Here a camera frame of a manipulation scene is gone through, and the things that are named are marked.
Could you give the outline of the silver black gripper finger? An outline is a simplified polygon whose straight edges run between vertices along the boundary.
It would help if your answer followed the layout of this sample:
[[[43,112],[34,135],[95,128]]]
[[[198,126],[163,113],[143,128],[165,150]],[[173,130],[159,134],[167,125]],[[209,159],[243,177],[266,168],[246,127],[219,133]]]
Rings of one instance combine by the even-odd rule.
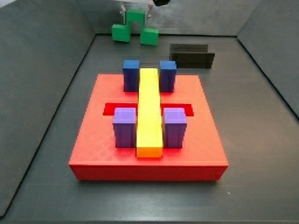
[[[154,4],[149,4],[147,5],[147,12],[146,12],[146,16],[147,18],[153,17],[153,9],[154,9],[155,5]]]

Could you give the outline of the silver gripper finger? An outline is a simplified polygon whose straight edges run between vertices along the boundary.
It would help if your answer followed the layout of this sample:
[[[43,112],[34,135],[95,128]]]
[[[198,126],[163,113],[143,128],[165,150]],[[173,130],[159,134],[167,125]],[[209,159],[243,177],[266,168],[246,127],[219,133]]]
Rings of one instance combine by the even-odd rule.
[[[125,4],[121,4],[121,15],[123,16],[123,24],[127,23],[127,7]]]

